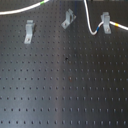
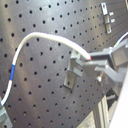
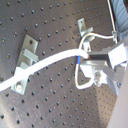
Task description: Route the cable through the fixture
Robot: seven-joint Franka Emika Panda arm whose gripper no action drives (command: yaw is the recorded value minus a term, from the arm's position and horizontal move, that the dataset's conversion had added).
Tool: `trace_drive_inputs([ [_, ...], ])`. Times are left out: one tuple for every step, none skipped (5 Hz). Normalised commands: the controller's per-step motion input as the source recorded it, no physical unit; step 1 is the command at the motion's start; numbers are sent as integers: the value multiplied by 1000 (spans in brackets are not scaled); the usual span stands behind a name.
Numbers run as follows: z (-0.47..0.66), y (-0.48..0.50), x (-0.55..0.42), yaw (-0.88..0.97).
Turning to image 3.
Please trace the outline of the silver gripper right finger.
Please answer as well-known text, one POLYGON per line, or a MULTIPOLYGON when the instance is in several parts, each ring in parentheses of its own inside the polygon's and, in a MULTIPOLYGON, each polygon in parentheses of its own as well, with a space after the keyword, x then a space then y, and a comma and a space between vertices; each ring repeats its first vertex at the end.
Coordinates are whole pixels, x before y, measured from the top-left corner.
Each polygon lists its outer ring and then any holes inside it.
POLYGON ((108 64, 112 63, 109 53, 112 51, 110 47, 103 48, 101 51, 89 52, 91 60, 105 60, 108 64))

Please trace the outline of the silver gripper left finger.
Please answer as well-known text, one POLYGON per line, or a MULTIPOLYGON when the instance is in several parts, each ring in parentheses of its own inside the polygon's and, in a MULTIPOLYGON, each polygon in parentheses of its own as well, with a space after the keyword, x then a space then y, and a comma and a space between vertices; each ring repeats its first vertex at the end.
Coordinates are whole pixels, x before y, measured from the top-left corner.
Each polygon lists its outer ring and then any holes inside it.
POLYGON ((107 84, 107 79, 113 79, 115 75, 115 72, 106 64, 82 63, 80 68, 82 69, 84 76, 88 77, 96 86, 107 84))

